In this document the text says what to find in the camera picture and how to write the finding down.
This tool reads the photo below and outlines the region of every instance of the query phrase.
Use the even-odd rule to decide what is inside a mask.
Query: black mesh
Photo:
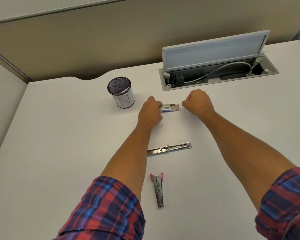
[[[108,91],[112,94],[120,94],[122,91],[130,87],[130,80],[126,77],[116,77],[108,84]]]

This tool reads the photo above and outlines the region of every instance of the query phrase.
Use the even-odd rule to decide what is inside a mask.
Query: person's left arm
[[[160,101],[149,97],[133,132],[87,189],[55,240],[141,239],[140,205],[153,127],[161,120]]]

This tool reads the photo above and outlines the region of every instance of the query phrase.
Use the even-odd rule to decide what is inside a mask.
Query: rolled-up sleeve
[[[111,177],[97,177],[55,240],[142,239],[145,219],[132,191]]]
[[[300,168],[287,170],[272,184],[255,222],[267,239],[300,239]]]

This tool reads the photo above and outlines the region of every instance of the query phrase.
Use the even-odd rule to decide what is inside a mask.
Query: open box flap
[[[260,55],[270,30],[204,40],[162,49],[165,72],[243,60]]]

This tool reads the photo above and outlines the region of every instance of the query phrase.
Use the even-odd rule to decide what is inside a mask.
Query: mesh pen cup
[[[136,100],[131,89],[131,81],[123,76],[116,77],[109,82],[108,92],[117,106],[123,109],[131,107]]]

